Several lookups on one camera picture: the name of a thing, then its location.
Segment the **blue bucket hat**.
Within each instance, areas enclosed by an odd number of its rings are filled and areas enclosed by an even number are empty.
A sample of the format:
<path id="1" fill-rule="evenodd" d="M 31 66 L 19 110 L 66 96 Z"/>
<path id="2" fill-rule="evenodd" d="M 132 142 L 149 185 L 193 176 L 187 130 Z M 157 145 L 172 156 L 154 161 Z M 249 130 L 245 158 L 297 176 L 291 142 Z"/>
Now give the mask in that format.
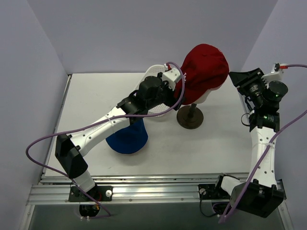
<path id="1" fill-rule="evenodd" d="M 141 119 L 106 138 L 109 147 L 120 154 L 133 154 L 141 150 L 148 140 L 148 134 Z"/>

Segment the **white perforated plastic basket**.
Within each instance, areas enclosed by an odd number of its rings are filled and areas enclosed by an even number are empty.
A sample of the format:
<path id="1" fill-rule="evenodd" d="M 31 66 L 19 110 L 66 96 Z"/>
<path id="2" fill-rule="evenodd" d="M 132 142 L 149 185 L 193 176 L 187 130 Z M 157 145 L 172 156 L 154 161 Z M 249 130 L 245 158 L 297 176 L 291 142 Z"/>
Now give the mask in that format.
<path id="1" fill-rule="evenodd" d="M 135 89 L 139 89 L 139 84 L 145 80 L 146 77 L 148 76 L 154 76 L 157 77 L 158 73 L 164 73 L 165 72 L 165 66 L 164 65 L 152 65 L 150 66 L 143 77 L 140 79 L 140 81 L 136 84 Z M 148 111 L 148 115 L 154 115 L 155 117 L 162 117 L 164 116 L 164 112 L 169 109 L 169 106 L 166 106 L 164 103 L 157 105 L 156 107 L 150 109 Z"/>

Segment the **cream mannequin head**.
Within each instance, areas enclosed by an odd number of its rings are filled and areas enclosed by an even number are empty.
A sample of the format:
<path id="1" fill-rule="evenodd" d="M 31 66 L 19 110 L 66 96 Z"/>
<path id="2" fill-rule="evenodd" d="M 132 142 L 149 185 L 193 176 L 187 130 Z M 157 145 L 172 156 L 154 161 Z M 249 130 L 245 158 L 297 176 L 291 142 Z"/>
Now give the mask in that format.
<path id="1" fill-rule="evenodd" d="M 201 97 L 199 97 L 196 101 L 194 101 L 193 103 L 194 104 L 201 104 L 201 103 L 204 103 L 207 99 L 207 97 L 209 96 L 209 94 L 212 92 L 212 91 L 215 91 L 215 90 L 218 90 L 219 87 L 217 88 L 212 88 L 212 89 L 208 89 Z"/>

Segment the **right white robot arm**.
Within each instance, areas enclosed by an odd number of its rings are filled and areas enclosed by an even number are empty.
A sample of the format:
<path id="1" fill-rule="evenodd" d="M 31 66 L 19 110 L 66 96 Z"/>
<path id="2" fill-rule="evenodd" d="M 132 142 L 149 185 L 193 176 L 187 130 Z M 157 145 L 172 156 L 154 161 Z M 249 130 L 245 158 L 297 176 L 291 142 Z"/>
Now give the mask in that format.
<path id="1" fill-rule="evenodd" d="M 281 71 L 263 74 L 257 68 L 248 72 L 230 72 L 237 91 L 254 105 L 248 114 L 252 139 L 251 168 L 245 182 L 223 174 L 213 185 L 217 197 L 230 195 L 230 201 L 220 217 L 225 221 L 235 210 L 262 218 L 268 217 L 284 200 L 275 178 L 275 145 L 280 133 L 279 103 L 288 93 L 281 81 Z"/>

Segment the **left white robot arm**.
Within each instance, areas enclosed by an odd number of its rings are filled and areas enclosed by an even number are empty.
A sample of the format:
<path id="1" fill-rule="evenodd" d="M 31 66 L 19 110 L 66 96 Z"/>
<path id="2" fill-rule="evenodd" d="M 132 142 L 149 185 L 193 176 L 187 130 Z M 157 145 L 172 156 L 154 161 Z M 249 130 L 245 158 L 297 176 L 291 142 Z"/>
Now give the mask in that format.
<path id="1" fill-rule="evenodd" d="M 89 151 L 115 133 L 149 117 L 149 110 L 158 105 L 164 104 L 170 110 L 177 110 L 184 95 L 183 89 L 183 80 L 179 74 L 167 77 L 159 73 L 157 76 L 145 77 L 138 89 L 95 123 L 57 136 L 55 157 L 67 176 L 80 188 L 79 194 L 84 200 L 91 201 L 97 194 L 95 182 L 84 159 Z"/>

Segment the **red LA baseball cap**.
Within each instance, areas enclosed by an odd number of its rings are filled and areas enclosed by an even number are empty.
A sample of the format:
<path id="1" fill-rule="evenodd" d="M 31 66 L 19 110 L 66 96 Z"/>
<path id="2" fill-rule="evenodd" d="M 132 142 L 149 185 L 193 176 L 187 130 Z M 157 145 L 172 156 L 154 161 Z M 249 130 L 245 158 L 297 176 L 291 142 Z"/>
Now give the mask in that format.
<path id="1" fill-rule="evenodd" d="M 181 66 L 185 92 L 183 105 L 193 104 L 208 89 L 221 87 L 225 82 L 229 65 L 223 53 L 209 44 L 195 46 Z"/>

